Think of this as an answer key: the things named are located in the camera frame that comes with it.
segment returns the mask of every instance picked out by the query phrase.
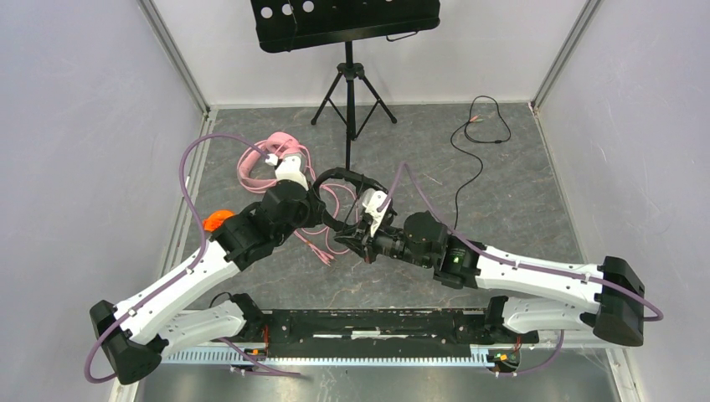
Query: black music stand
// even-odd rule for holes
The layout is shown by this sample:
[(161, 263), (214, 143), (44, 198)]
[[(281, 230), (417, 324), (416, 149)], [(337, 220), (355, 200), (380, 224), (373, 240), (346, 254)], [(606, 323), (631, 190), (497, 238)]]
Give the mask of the black music stand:
[[(345, 43), (345, 63), (318, 112), (315, 125), (326, 103), (330, 103), (346, 126), (345, 168), (350, 169), (350, 147), (363, 131), (370, 116), (381, 105), (392, 123), (397, 119), (384, 104), (365, 76), (365, 69), (352, 59), (353, 40), (396, 34), (416, 34), (439, 25), (439, 0), (251, 0), (260, 47), (268, 53), (290, 52), (324, 44)], [(346, 115), (331, 100), (338, 82), (347, 82)], [(359, 78), (375, 97), (375, 104), (356, 130), (354, 80)]]

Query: metal frame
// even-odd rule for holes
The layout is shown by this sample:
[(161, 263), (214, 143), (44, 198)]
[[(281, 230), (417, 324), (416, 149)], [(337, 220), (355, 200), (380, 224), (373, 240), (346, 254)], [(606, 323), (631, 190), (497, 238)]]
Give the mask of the metal frame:
[(567, 64), (569, 56), (574, 51), (574, 48), (577, 47), (579, 38), (582, 36), (582, 33), (589, 25), (589, 21), (591, 21), (591, 19), (596, 14), (597, 10), (599, 9), (599, 5), (602, 3), (602, 1), (603, 0), (587, 0), (587, 2), (584, 4), (582, 11), (579, 13), (577, 20), (572, 26), (572, 30), (569, 31), (567, 38), (564, 40), (562, 48), (560, 48), (559, 52), (557, 53), (557, 56), (553, 61), (553, 65), (550, 67), (550, 70), (548, 71), (547, 75), (545, 75), (545, 79), (540, 85), (538, 93), (535, 94), (535, 97), (532, 98), (532, 102), (530, 102), (530, 105), (535, 111), (537, 111), (537, 108), (539, 108), (540, 105), (545, 101), (545, 98), (548, 96), (550, 89), (559, 77), (559, 73)]
[(175, 69), (180, 74), (180, 77), (183, 79), (183, 82), (190, 91), (190, 96), (192, 96), (195, 105), (197, 105), (198, 109), (201, 110), (204, 115), (207, 115), (209, 113), (209, 103), (207, 103), (204, 95), (202, 95), (202, 91), (200, 91), (198, 87), (197, 81), (195, 81), (192, 73), (190, 73), (188, 64), (185, 63), (183, 55), (180, 54), (180, 50), (175, 44), (175, 41), (172, 39), (172, 35), (167, 29), (165, 21), (162, 20), (155, 3), (152, 0), (137, 1), (138, 5), (141, 7), (141, 10), (143, 10), (146, 14), (146, 18), (149, 24), (151, 24), (151, 27), (160, 41), (160, 44), (165, 49), (167, 57), (170, 59), (172, 65), (175, 66)]
[[(208, 135), (212, 132), (214, 128), (214, 121), (217, 115), (217, 109), (212, 110), (210, 104), (205, 99), (201, 90), (199, 89), (196, 80), (194, 79), (192, 73), (190, 72), (184, 58), (182, 57), (177, 45), (172, 39), (172, 35), (165, 22), (163, 21), (160, 13), (157, 10), (157, 6), (152, 0), (137, 0), (141, 10), (145, 13), (146, 18), (151, 24), (158, 40), (160, 41), (162, 47), (165, 49), (168, 58), (171, 60), (172, 64), (175, 66), (177, 72), (180, 74), (183, 82), (188, 88), (190, 95), (195, 102), (195, 105), (201, 110), (205, 116), (205, 121), (200, 129), (200, 136)], [(552, 88), (554, 82), (557, 80), (560, 72), (569, 60), (570, 55), (576, 48), (579, 39), (581, 38), (584, 30), (589, 25), (592, 17), (596, 14), (599, 9), (599, 5), (602, 0), (587, 0), (582, 11), (580, 12), (574, 26), (570, 30), (567, 38), (565, 39), (562, 48), (559, 50), (553, 64), (551, 65), (549, 71), (545, 75), (545, 78), (538, 89), (538, 92), (534, 96), (530, 103), (533, 114), (536, 116), (540, 105), (544, 102), (550, 89)], [(543, 133), (543, 128), (540, 126), (538, 121), (538, 129)], [(197, 196), (200, 179), (202, 177), (205, 159), (208, 151), (208, 142), (200, 144), (195, 150), (193, 160), (190, 164), (188, 180), (188, 191), (190, 192), (193, 199)], [(565, 208), (569, 211), (568, 200), (563, 196), (563, 202)], [(163, 260), (161, 263), (160, 276), (168, 271), (171, 267), (175, 266), (180, 262), (185, 239), (187, 238), (188, 228), (191, 222), (189, 212), (187, 211), (187, 206), (184, 200), (180, 203), (176, 211), (176, 223), (173, 228), (173, 232), (168, 244), (165, 249)], [(596, 337), (588, 338), (588, 336), (579, 334), (580, 336), (575, 337), (575, 339), (568, 338), (565, 339), (563, 345), (564, 348), (606, 348), (607, 357), (610, 362), (610, 367), (612, 370), (613, 378), (616, 384), (617, 391), (622, 402), (640, 402), (643, 400), (640, 391), (636, 388), (634, 381), (634, 374), (630, 370), (630, 365), (628, 363), (628, 356), (625, 348), (621, 348), (618, 345), (613, 345), (600, 341)], [(553, 348), (556, 342), (555, 332), (540, 332), (541, 343), (536, 346), (536, 348)], [(139, 388), (139, 383), (136, 382), (130, 385), (121, 385), (118, 380), (114, 380), (111, 387), (111, 393), (109, 396), (110, 402), (132, 402), (136, 400), (137, 392)]]
[[(562, 203), (564, 206), (564, 210), (567, 212), (567, 215), (569, 216), (569, 220), (572, 226), (572, 232), (574, 234), (574, 242), (577, 244), (579, 253), (582, 255), (583, 260), (589, 260), (589, 253), (587, 253), (582, 245), (578, 242), (579, 239), (579, 233), (577, 232), (577, 225), (574, 224), (574, 216), (571, 213), (571, 209), (569, 207), (569, 199), (565, 195), (566, 193), (564, 192), (564, 188), (562, 185), (562, 182), (557, 180), (557, 174), (555, 172), (555, 166), (554, 166), (554, 159), (552, 154), (549, 152), (549, 147), (547, 142), (545, 141), (545, 131), (543, 130), (543, 125), (540, 121), (539, 115), (538, 115), (538, 109), (533, 108), (533, 104), (531, 102), (531, 109), (532, 113), (535, 116), (535, 122), (538, 126), (538, 130), (540, 131), (540, 135), (543, 138), (543, 143), (545, 145), (545, 149), (548, 151), (548, 160), (550, 162), (550, 166), (553, 169), (553, 175), (555, 176), (555, 182), (557, 182), (558, 185), (558, 191), (559, 195), (562, 198)], [(564, 339), (564, 345), (567, 345), (569, 343), (569, 336), (566, 336)], [(540, 341), (543, 341), (543, 335), (540, 334)], [(586, 342), (583, 340), (581, 343), (579, 343), (579, 346), (581, 348), (589, 348), (589, 347), (596, 347), (593, 346), (593, 344), (587, 344), (585, 345)], [(629, 365), (629, 357), (626, 352), (627, 348), (618, 348), (618, 347), (613, 347), (612, 345), (609, 346), (602, 346), (603, 348), (606, 349), (606, 356), (607, 359), (609, 360), (609, 366), (611, 367), (611, 376), (614, 379), (614, 384), (616, 385), (616, 392), (619, 393), (619, 398), (621, 402), (641, 402), (643, 399), (641, 395), (641, 391), (636, 387), (636, 381), (635, 381), (635, 376), (630, 370), (630, 365)]]
[[(210, 111), (207, 118), (200, 128), (200, 137), (207, 136), (212, 133), (214, 129), (214, 122), (217, 118), (217, 113), (219, 111)], [(202, 173), (204, 171), (204, 164), (207, 161), (207, 151), (209, 149), (210, 141), (200, 143), (194, 150), (193, 159), (190, 163), (190, 170), (188, 172), (188, 192), (190, 198), (194, 201), (198, 196), (199, 184), (202, 181)], [(180, 202), (178, 210), (176, 212), (175, 226), (172, 229), (170, 235), (170, 240), (168, 243), (167, 251), (162, 262), (162, 268), (160, 271), (160, 276), (165, 275), (166, 272), (170, 271), (175, 265), (180, 264), (183, 261), (183, 252), (185, 249), (185, 240), (188, 238), (188, 229), (190, 228), (190, 223), (192, 222), (192, 215), (188, 210), (188, 205), (183, 199)]]

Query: pink cable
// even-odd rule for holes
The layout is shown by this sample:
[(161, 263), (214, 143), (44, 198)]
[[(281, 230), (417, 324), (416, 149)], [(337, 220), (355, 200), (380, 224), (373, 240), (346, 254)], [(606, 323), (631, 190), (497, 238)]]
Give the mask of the pink cable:
[[(311, 152), (308, 150), (308, 148), (301, 145), (294, 137), (284, 132), (275, 132), (268, 139), (264, 141), (259, 141), (255, 145), (259, 149), (267, 153), (275, 154), (279, 159), (282, 159), (287, 154), (293, 153), (295, 150), (305, 154), (306, 171), (310, 173), (311, 180), (316, 180), (316, 171), (313, 169)], [(239, 178), (239, 183), (247, 191), (251, 193), (263, 194), (266, 192), (267, 188), (273, 187), (276, 184), (276, 180), (259, 180), (249, 178), (249, 172), (251, 172), (255, 164), (260, 160), (259, 155), (255, 153), (256, 151), (254, 149), (248, 149), (242, 154), (242, 156), (237, 161), (237, 177)], [(335, 191), (333, 191), (332, 188), (344, 188), (352, 196), (353, 202), (357, 201), (357, 196), (355, 195), (355, 193), (350, 188), (341, 184), (323, 184), (321, 188), (325, 189), (335, 199), (335, 211), (333, 212), (333, 217), (336, 217), (337, 214), (340, 212), (340, 199), (338, 199), (337, 194), (335, 193)], [(358, 209), (355, 208), (355, 220), (358, 219)], [(298, 230), (295, 232), (296, 237), (303, 241), (313, 251), (313, 253), (318, 257), (318, 259), (323, 262), (323, 264), (330, 265), (331, 261), (335, 260), (335, 255), (343, 255), (349, 251), (348, 249), (336, 251), (330, 246), (330, 243), (328, 242), (328, 239), (330, 237), (330, 228), (328, 227), (324, 227), (318, 231), (313, 232), (305, 229), (300, 229), (300, 231), (300, 233)], [(326, 234), (326, 248), (330, 252), (321, 250), (320, 248), (318, 248), (318, 246), (314, 245), (310, 240), (304, 237), (304, 235), (319, 235), (324, 232)]]

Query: black end cap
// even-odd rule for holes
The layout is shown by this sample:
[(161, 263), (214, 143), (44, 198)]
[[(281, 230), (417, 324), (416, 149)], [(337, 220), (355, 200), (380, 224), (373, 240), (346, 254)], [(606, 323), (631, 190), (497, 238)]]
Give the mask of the black end cap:
[[(116, 321), (113, 313), (113, 304), (106, 300), (99, 301), (89, 310), (97, 339)], [(135, 343), (120, 328), (116, 328), (101, 344), (118, 381), (124, 385), (135, 383), (152, 373), (162, 361), (160, 352), (165, 346), (167, 341), (158, 336), (147, 345)]]
[(239, 333), (232, 337), (235, 342), (259, 342), (266, 323), (264, 313), (246, 293), (232, 295), (229, 298), (242, 311), (246, 324)]
[[(645, 287), (629, 264), (617, 257), (606, 257), (599, 267), (604, 279), (643, 297)], [(643, 313), (641, 303), (608, 286), (599, 295), (599, 311), (582, 314), (583, 322), (594, 327), (593, 334), (607, 342), (623, 346), (643, 345)]]

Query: purple cable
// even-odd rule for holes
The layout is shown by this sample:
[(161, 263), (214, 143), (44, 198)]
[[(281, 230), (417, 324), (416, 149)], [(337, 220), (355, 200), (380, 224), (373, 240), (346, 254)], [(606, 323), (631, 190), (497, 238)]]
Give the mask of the purple cable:
[(264, 376), (271, 376), (271, 377), (294, 377), (294, 378), (301, 377), (301, 373), (293, 373), (291, 371), (281, 371), (281, 370), (277, 370), (276, 368), (269, 367), (265, 364), (259, 363), (258, 360), (249, 356), (242, 349), (237, 348), (237, 345), (231, 343), (227, 338), (218, 338), (218, 340), (226, 343), (227, 346), (236, 350), (237, 353), (239, 353), (241, 355), (241, 357), (250, 361), (254, 366), (268, 371), (268, 373), (259, 372), (259, 371), (245, 371), (244, 374), (246, 374), (246, 375), (264, 375)]
[[(183, 153), (183, 157), (180, 159), (180, 171), (178, 172), (178, 175), (180, 177), (180, 190), (183, 192), (183, 198), (185, 199), (185, 202), (188, 204), (188, 208), (190, 209), (190, 212), (193, 214), (193, 219), (195, 223), (198, 224), (198, 227), (201, 227), (202, 225), (202, 219), (200, 218), (198, 211), (195, 209), (195, 204), (193, 201), (190, 199), (190, 194), (188, 193), (188, 187), (186, 183), (186, 178), (185, 178), (185, 165), (188, 162), (188, 156), (190, 155), (190, 152), (201, 142), (205, 142), (209, 139), (212, 138), (232, 138), (234, 140), (237, 140), (239, 142), (243, 142), (247, 147), (250, 147), (260, 153), (263, 157), (268, 157), (269, 155), (259, 149), (256, 145), (252, 144), (251, 142), (246, 141), (244, 138), (236, 135), (231, 135), (231, 134), (210, 134), (208, 136), (200, 137), (197, 140), (193, 141), (189, 146), (188, 149), (185, 150)], [(199, 261), (202, 259), (204, 256), (204, 253), (207, 251), (207, 235), (204, 233), (204, 230), (200, 230), (200, 248), (198, 255), (195, 257), (193, 262), (188, 265), (188, 267), (183, 270), (182, 272), (178, 273), (175, 275), (170, 281), (165, 282), (162, 284), (162, 286), (158, 287), (155, 291), (152, 291), (148, 293), (146, 297), (144, 297), (142, 300), (140, 300), (138, 303), (136, 303), (135, 306), (133, 306), (130, 310), (133, 310), (134, 312), (137, 312), (141, 307), (145, 306), (146, 303), (148, 303), (150, 300), (152, 300), (155, 296), (159, 295), (161, 292), (165, 291), (168, 287), (172, 286), (173, 283), (177, 282), (182, 278), (183, 276), (188, 274), (188, 271), (190, 271), (192, 268), (194, 268)], [(107, 375), (105, 377), (101, 378), (96, 378), (93, 375), (91, 375), (91, 362), (94, 361), (94, 356), (96, 355), (96, 352), (99, 351), (99, 348), (101, 347), (101, 344), (111, 335), (116, 328), (118, 328), (125, 320), (127, 320), (129, 317), (128, 312), (120, 316), (117, 320), (115, 320), (97, 339), (96, 342), (94, 342), (94, 345), (91, 347), (91, 350), (89, 351), (89, 355), (86, 356), (86, 360), (84, 362), (84, 377), (86, 378), (87, 381), (89, 381), (92, 384), (100, 384), (104, 383), (106, 381), (109, 381), (111, 379), (114, 379), (116, 377), (116, 373), (113, 373), (111, 375)]]
[[(397, 173), (394, 175), (394, 181), (392, 183), (392, 186), (389, 188), (389, 192), (387, 194), (387, 197), (384, 199), (384, 202), (382, 205), (379, 207), (378, 212), (381, 212), (383, 207), (388, 204), (388, 201), (392, 199), (394, 195), (394, 190), (397, 188), (397, 184), (399, 183), (399, 180), (402, 177), (402, 169), (407, 170), (407, 174), (409, 175), (409, 179), (412, 180), (412, 184), (414, 185), (414, 188), (416, 188), (417, 193), (419, 193), (419, 196), (424, 200), (424, 203), (426, 204), (426, 207), (429, 209), (432, 215), (441, 222), (442, 224), (446, 225), (447, 228), (449, 228), (449, 231), (456, 236), (461, 242), (466, 245), (466, 247), (474, 250), (476, 253), (479, 255), (483, 255), (484, 257), (494, 260), (495, 262), (500, 262), (501, 264), (509, 265), (509, 266), (516, 266), (516, 261), (513, 260), (507, 260), (505, 258), (501, 258), (497, 255), (492, 255), (489, 253), (486, 253), (484, 250), (481, 250), (480, 248), (476, 247), (474, 244), (472, 244), (468, 239), (466, 238), (465, 235), (463, 235), (461, 232), (459, 232), (456, 229), (451, 228), (448, 224), (444, 223), (444, 220), (441, 219), (439, 214), (436, 212), (436, 209), (434, 206), (431, 204), (431, 202), (426, 198), (426, 195), (424, 195), (424, 192), (422, 191), (421, 186), (419, 185), (419, 182), (417, 182), (417, 179), (414, 178), (414, 175), (412, 174), (412, 170), (409, 168), (409, 165), (407, 162), (401, 162), (399, 164), (399, 168), (397, 169)], [(552, 275), (557, 275), (557, 276), (566, 276), (568, 278), (576, 279), (576, 280), (581, 280), (581, 281), (587, 281), (587, 277), (584, 274), (576, 274), (573, 272), (567, 272), (567, 271), (558, 271), (554, 270), (552, 268), (547, 268), (544, 266), (539, 266), (539, 265), (532, 265), (532, 264), (526, 264), (526, 263), (521, 263), (517, 265), (518, 268), (523, 268), (524, 270), (529, 270), (529, 271), (536, 271), (536, 272), (542, 272), (544, 274), (552, 274)], [(656, 316), (655, 317), (644, 317), (644, 321), (660, 321), (663, 319), (663, 312), (661, 309), (658, 307), (654, 306), (650, 301), (647, 301), (643, 297), (635, 294), (633, 291), (630, 291), (623, 286), (617, 285), (614, 282), (609, 282), (605, 279), (600, 279), (600, 278), (594, 278), (590, 277), (589, 278), (590, 282), (594, 283), (599, 283), (602, 286), (607, 286), (611, 289), (614, 289), (615, 291), (618, 291), (622, 293), (625, 296), (630, 297), (632, 300), (635, 302), (639, 302), (641, 305), (648, 307), (651, 311), (653, 311)]]
[(562, 344), (564, 343), (564, 330), (559, 332), (559, 340), (557, 341), (557, 346), (555, 346), (555, 350), (553, 354), (550, 355), (550, 357), (545, 360), (544, 363), (539, 364), (538, 366), (535, 366), (533, 368), (526, 368), (523, 371), (516, 371), (515, 373), (498, 373), (498, 377), (517, 377), (522, 374), (530, 374), (534, 373), (538, 370), (545, 369), (547, 366), (552, 364), (553, 361), (559, 356), (559, 353), (562, 351)]

